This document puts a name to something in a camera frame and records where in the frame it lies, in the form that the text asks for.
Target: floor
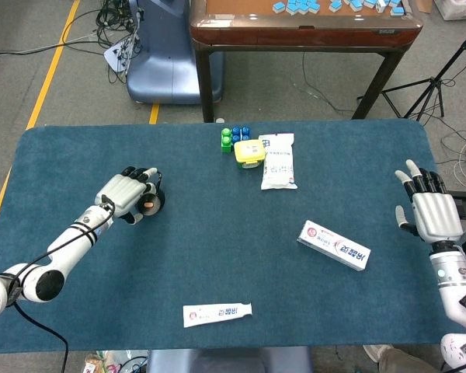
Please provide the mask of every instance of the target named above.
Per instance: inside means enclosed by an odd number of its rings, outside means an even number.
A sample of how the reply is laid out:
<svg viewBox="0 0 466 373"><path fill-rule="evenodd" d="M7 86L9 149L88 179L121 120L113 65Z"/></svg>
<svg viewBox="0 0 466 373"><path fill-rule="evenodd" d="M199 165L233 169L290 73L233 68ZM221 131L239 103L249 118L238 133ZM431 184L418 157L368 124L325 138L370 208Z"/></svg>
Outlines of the floor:
<svg viewBox="0 0 466 373"><path fill-rule="evenodd" d="M71 9L71 0L0 1L0 51L25 50L55 44ZM98 0L83 0L77 14L99 7ZM92 32L94 16L77 21L69 38ZM389 86L412 82L435 75L466 39L466 20L445 22L435 6L430 15L423 14L424 28L393 74ZM151 105L137 104L120 83L109 84L102 57L65 48L46 98L38 110L33 110L43 81L54 56L54 50L27 57L0 58L0 190L14 156L16 142L28 121L36 126L82 124L148 123ZM221 103L216 106L218 117L227 122L256 120L303 120L350 118L349 113L336 113L329 105L313 97L315 91L304 85L300 53L230 53L226 57L226 86ZM335 106L356 107L355 98L364 92L381 58L368 54L308 54L308 81L320 88ZM446 77L452 77L466 64L466 52ZM339 74L328 74L328 66ZM352 75L357 69L359 76ZM466 130L466 70L456 77L453 88L444 87L445 121L457 130ZM401 111L407 110L420 89L402 90L393 94ZM36 121L33 114L39 114ZM393 117L383 99L379 99L369 118ZM199 106L161 106L158 124L201 122ZM437 119L428 121L425 129L439 170L451 190L466 190L453 174L453 162L464 143L457 136L445 139L452 130ZM406 346L404 350L425 358L439 368L442 359L438 346ZM68 361L69 373L78 373L87 352L74 352ZM341 346L337 349L319 347L313 350L315 370L320 372L376 372L377 367L361 347ZM3 354L0 371L57 371L60 353Z"/></svg>

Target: robotic arm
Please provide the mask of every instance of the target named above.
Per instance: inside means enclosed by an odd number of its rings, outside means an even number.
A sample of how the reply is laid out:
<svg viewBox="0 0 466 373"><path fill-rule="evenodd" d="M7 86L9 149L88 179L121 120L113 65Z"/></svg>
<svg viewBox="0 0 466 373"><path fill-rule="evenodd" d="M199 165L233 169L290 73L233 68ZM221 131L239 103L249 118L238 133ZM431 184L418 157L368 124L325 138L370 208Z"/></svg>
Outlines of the robotic arm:
<svg viewBox="0 0 466 373"><path fill-rule="evenodd" d="M158 175L158 182L148 180ZM115 175L97 194L89 207L48 247L47 252L30 263L16 264L0 274L0 313L17 299L48 302L62 290L78 261L95 245L97 239L113 223L122 218L136 224L144 215L153 215L164 206L160 190L162 175L156 168L127 167ZM137 207L138 213L131 212ZM38 261L47 257L47 265Z"/></svg>
<svg viewBox="0 0 466 373"><path fill-rule="evenodd" d="M432 246L433 265L447 317L466 328L466 256L456 243L462 236L461 221L454 199L447 194L441 177L420 169L410 159L406 165L412 175L395 171L412 203L416 225L405 218L402 206L395 208L398 226L418 235ZM466 334L447 334L440 343L443 359L466 373Z"/></svg>

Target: tripod stand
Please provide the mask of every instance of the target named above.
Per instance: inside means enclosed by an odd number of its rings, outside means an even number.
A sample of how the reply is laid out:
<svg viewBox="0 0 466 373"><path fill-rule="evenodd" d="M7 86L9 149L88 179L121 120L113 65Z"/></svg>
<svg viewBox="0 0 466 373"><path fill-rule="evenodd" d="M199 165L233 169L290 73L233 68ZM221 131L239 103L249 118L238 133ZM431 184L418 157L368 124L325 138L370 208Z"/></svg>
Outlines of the tripod stand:
<svg viewBox="0 0 466 373"><path fill-rule="evenodd" d="M450 68L450 66L452 66L452 64L459 58L459 56L461 56L461 54L464 51L466 51L466 40L463 42L463 44L461 44L461 46L459 47L457 52L454 53L454 55L444 65L444 67L442 68L442 70L440 70L440 72L438 73L438 75L436 77L430 77L428 79L419 80L418 82L404 84L404 85L400 85L399 87L394 87L394 88L390 88L390 89L386 89L384 91L381 91L381 94L387 100L388 105L390 105L392 110L394 110L395 115L397 117L399 117L399 118L401 118L401 117L409 118L410 116L412 116L412 113L414 112L416 107L418 107L418 105L424 100L424 103L421 106L421 110L418 112L418 114L417 114L418 116L416 118L416 120L419 121L421 119L421 116L425 113L426 106L428 105L428 102L430 101L430 99L432 97L432 94L436 89L437 92L438 92L438 99L439 99L439 105L440 105L440 116L443 117L442 77L443 77L443 74L445 74L447 72L447 70ZM391 101L390 97L388 97L388 93L393 92L393 91L397 91L399 89L413 87L414 85L419 85L419 84L423 84L423 83L429 83L428 87L426 87L426 89L423 91L421 96L409 108L407 113L404 116L402 116L398 112L398 110L395 107L394 103Z"/></svg>

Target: person's foot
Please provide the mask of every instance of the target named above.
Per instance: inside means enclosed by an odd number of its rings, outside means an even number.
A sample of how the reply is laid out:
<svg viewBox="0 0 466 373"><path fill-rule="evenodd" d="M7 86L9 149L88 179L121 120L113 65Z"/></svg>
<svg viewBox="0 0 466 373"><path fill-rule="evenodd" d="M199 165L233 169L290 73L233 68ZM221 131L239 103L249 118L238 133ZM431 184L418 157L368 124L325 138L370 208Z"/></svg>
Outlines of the person's foot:
<svg viewBox="0 0 466 373"><path fill-rule="evenodd" d="M380 361L381 356L386 350L394 348L391 344L365 344L363 347L367 356L375 363Z"/></svg>

